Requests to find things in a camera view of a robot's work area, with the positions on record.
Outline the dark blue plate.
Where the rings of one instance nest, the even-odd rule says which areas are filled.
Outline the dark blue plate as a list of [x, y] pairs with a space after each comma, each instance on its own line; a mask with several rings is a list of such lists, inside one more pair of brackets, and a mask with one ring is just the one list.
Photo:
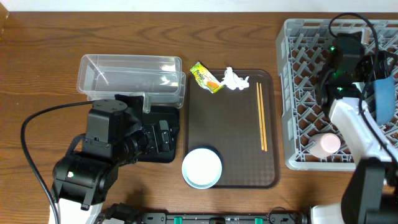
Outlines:
[[396, 94], [393, 76], [376, 80], [373, 83], [378, 125], [389, 122], [395, 113]]

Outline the light blue bowl with rice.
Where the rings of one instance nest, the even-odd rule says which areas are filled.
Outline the light blue bowl with rice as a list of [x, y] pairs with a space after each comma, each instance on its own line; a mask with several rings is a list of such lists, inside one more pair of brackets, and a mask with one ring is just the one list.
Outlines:
[[220, 179], [223, 166], [220, 157], [207, 148], [190, 151], [182, 162], [185, 182], [194, 189], [209, 189]]

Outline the pink plastic cup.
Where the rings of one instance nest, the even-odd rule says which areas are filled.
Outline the pink plastic cup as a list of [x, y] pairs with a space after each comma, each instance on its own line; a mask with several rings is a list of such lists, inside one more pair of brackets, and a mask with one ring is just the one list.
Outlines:
[[309, 143], [312, 144], [309, 153], [320, 159], [333, 155], [341, 147], [339, 137], [333, 133], [316, 134], [310, 138]]

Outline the wooden chopstick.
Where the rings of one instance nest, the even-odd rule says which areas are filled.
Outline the wooden chopstick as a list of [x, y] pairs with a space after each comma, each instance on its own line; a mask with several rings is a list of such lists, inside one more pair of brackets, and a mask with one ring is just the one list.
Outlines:
[[263, 135], [263, 125], [262, 125], [262, 113], [261, 113], [261, 99], [260, 99], [260, 92], [259, 92], [259, 84], [256, 83], [256, 91], [257, 91], [257, 110], [259, 116], [259, 130], [260, 130], [260, 137], [261, 137], [261, 150], [265, 151], [266, 146], [264, 143], [264, 135]]
[[259, 83], [259, 101], [260, 101], [260, 111], [261, 111], [261, 123], [262, 123], [262, 135], [264, 142], [264, 151], [267, 152], [267, 136], [266, 136], [266, 122], [265, 122], [265, 114], [264, 114], [264, 100], [263, 100], [263, 92], [262, 92], [262, 83]]

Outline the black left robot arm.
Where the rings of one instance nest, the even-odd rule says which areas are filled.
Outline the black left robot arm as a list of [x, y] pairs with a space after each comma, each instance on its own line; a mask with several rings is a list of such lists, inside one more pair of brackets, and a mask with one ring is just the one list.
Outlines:
[[86, 132], [76, 136], [53, 169], [53, 212], [60, 223], [95, 223], [119, 168], [137, 162], [169, 163], [175, 158], [179, 110], [151, 106], [141, 96], [95, 100]]

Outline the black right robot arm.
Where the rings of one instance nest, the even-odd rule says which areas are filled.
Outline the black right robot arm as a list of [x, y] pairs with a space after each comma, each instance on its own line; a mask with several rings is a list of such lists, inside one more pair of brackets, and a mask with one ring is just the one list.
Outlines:
[[334, 124], [356, 164], [340, 202], [317, 205], [310, 223], [397, 223], [397, 148], [379, 125], [395, 110], [395, 89], [387, 69], [391, 53], [366, 53], [362, 32], [333, 37], [326, 63], [317, 75], [317, 105]]

